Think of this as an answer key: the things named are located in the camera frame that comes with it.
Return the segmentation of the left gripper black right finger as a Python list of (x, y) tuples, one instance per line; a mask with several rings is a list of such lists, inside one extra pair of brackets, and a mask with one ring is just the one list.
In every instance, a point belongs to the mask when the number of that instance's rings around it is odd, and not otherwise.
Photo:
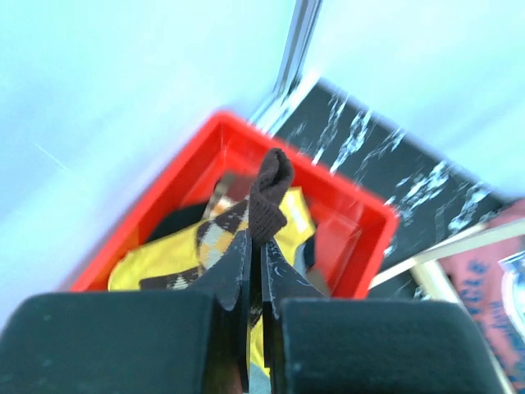
[(264, 356), (275, 393), (507, 393), (467, 313), (446, 301), (325, 297), (261, 249)]

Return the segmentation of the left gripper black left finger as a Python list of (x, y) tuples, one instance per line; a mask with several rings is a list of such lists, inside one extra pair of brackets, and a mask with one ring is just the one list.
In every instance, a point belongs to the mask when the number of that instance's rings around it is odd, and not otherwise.
[(184, 290), (48, 293), (1, 334), (4, 393), (243, 393), (251, 239)]

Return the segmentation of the brown yellow argyle sock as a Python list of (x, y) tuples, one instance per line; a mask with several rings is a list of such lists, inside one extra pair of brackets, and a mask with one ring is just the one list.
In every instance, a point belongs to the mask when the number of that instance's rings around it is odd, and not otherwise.
[(291, 161), (282, 149), (270, 149), (249, 194), (223, 213), (199, 225), (196, 252), (199, 265), (183, 272), (139, 281), (141, 290), (183, 290), (217, 263), (239, 231), (248, 229), (256, 245), (268, 242), (287, 223), (279, 205), (294, 179)]

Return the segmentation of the red plastic bin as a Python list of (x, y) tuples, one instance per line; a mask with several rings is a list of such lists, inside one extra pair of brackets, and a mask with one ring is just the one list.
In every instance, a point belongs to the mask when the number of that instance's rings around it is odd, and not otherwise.
[(256, 173), (272, 147), (282, 149), (293, 163), (293, 184), (301, 187), (317, 224), (316, 265), (332, 295), (365, 298), (399, 224), (395, 210), (230, 112), (215, 112), (206, 120), (130, 206), (71, 290), (106, 290), (117, 261), (143, 244), (162, 219), (178, 208), (204, 201), (227, 170)]

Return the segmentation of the folded pink printed shirt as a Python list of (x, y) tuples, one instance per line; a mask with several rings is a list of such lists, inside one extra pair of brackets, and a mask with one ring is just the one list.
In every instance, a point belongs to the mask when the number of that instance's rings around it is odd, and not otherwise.
[(518, 393), (524, 392), (524, 237), (440, 260)]

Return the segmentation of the wooden drying rack frame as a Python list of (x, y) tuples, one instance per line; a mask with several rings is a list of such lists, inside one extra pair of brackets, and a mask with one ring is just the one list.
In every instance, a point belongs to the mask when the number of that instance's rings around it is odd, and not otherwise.
[[(443, 300), (455, 303), (468, 312), (450, 278), (441, 267), (440, 260), (517, 236), (524, 237), (522, 219), (506, 224), (493, 222), (476, 225), (378, 273), (372, 279), (369, 294), (389, 300)], [(495, 369), (503, 383), (504, 392), (518, 393), (494, 353), (493, 355)]]

